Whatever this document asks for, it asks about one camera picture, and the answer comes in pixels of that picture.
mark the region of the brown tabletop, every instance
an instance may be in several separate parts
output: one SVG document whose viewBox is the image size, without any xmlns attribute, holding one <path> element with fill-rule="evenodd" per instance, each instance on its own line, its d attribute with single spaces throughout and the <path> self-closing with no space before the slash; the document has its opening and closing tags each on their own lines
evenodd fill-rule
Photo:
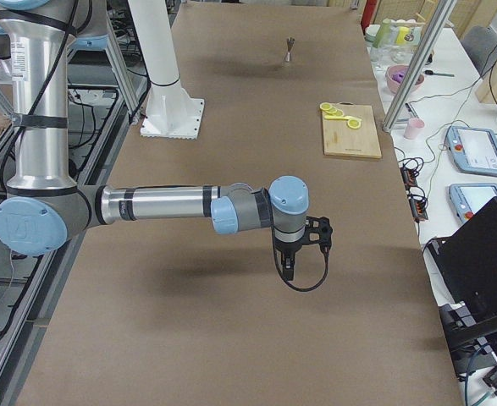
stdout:
<svg viewBox="0 0 497 406">
<path fill-rule="evenodd" d="M 320 102 L 384 115 L 356 15 L 188 3 L 174 40 L 184 87 L 206 100 L 199 138 L 132 128 L 110 184 L 298 176 L 309 213 L 334 226 L 329 278 L 309 294 L 288 289 L 268 229 L 218 236 L 208 219 L 92 229 L 19 405 L 461 404 L 389 136 L 379 134 L 382 160 L 323 155 Z M 314 283 L 319 250 L 297 260 L 295 282 Z"/>
</svg>

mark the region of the wooden cutting board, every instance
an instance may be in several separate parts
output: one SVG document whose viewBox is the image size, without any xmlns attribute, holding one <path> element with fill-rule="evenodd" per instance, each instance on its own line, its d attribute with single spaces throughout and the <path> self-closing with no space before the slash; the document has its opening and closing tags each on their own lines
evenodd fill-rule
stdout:
<svg viewBox="0 0 497 406">
<path fill-rule="evenodd" d="M 325 113 L 322 112 L 323 153 L 332 156 L 381 158 L 372 106 L 331 104 L 342 110 L 346 116 L 360 118 L 362 125 L 359 129 L 350 129 L 346 121 L 326 120 Z"/>
</svg>

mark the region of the pink bowl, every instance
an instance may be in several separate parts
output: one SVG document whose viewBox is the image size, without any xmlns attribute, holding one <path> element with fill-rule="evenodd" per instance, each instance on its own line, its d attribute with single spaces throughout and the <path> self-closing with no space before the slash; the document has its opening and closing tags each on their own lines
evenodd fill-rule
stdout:
<svg viewBox="0 0 497 406">
<path fill-rule="evenodd" d="M 387 87 L 391 91 L 391 93 L 395 94 L 399 90 L 400 82 L 393 79 L 394 74 L 398 74 L 401 70 L 408 69 L 408 65 L 393 65 L 387 68 L 387 72 L 385 72 L 385 80 L 387 81 Z M 425 80 L 425 76 L 422 74 L 419 75 L 416 84 L 414 85 L 413 91 L 416 91 L 419 86 L 422 85 Z"/>
</svg>

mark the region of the white desk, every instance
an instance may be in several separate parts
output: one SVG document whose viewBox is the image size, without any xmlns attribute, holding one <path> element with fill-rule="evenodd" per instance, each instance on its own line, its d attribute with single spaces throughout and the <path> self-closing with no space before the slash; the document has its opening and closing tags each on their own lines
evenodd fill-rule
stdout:
<svg viewBox="0 0 497 406">
<path fill-rule="evenodd" d="M 387 111 L 393 100 L 393 94 L 385 83 L 386 68 L 385 60 L 381 63 L 381 68 L 373 66 L 374 76 L 378 81 L 378 91 L 385 111 Z M 455 77 L 426 76 L 425 83 L 417 91 L 411 93 L 408 101 L 435 94 L 454 93 L 459 89 L 470 86 L 479 77 L 478 71 L 473 67 L 452 29 L 443 30 L 434 48 L 433 63 L 428 69 L 432 69 L 434 72 L 454 74 Z M 497 134 L 497 106 L 478 102 L 475 90 L 480 84 L 481 80 L 473 87 L 472 93 L 457 119 L 467 122 L 472 127 L 492 129 Z M 467 99 L 468 91 L 462 91 L 454 96 L 441 96 L 415 103 L 414 108 L 419 117 L 425 122 L 425 129 L 415 140 L 407 140 L 402 136 L 405 126 L 394 129 L 391 136 L 395 146 L 401 148 L 407 157 L 420 156 L 425 161 L 431 161 L 432 154 L 427 148 L 425 140 L 436 133 L 443 124 L 450 123 L 455 118 L 459 107 Z M 437 158 L 439 145 L 444 142 L 445 131 L 448 127 L 449 125 L 445 126 L 437 136 L 429 141 Z M 402 158 L 399 151 L 397 151 L 397 158 Z M 425 164 L 420 176 L 417 178 L 418 184 L 426 193 L 428 193 L 429 179 L 435 170 L 429 196 L 428 220 L 422 222 L 420 227 L 419 241 L 421 244 L 425 244 L 432 237 L 450 236 L 461 226 L 448 198 L 448 185 L 475 182 L 497 183 L 497 178 L 494 177 L 460 173 L 456 169 L 450 153 L 443 151 L 438 167 L 436 161 Z M 450 293 L 444 285 L 438 268 L 429 253 L 425 254 L 425 263 L 427 264 L 434 297 L 438 305 L 453 303 Z M 468 385 L 469 404 L 476 402 L 487 391 L 487 386 L 481 379 L 487 371 L 489 369 L 478 371 L 471 376 Z M 461 390 L 463 390 L 464 385 L 460 384 L 460 386 Z M 497 397 L 488 398 L 483 402 L 483 405 L 497 406 Z"/>
</svg>

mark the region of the black monitor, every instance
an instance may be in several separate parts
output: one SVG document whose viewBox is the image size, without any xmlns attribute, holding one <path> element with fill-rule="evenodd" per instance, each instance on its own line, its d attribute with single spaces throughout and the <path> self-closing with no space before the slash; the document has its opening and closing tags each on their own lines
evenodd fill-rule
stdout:
<svg viewBox="0 0 497 406">
<path fill-rule="evenodd" d="M 440 271 L 453 299 L 476 322 L 497 315 L 497 197 L 439 249 Z M 486 336 L 497 355 L 497 332 Z"/>
</svg>

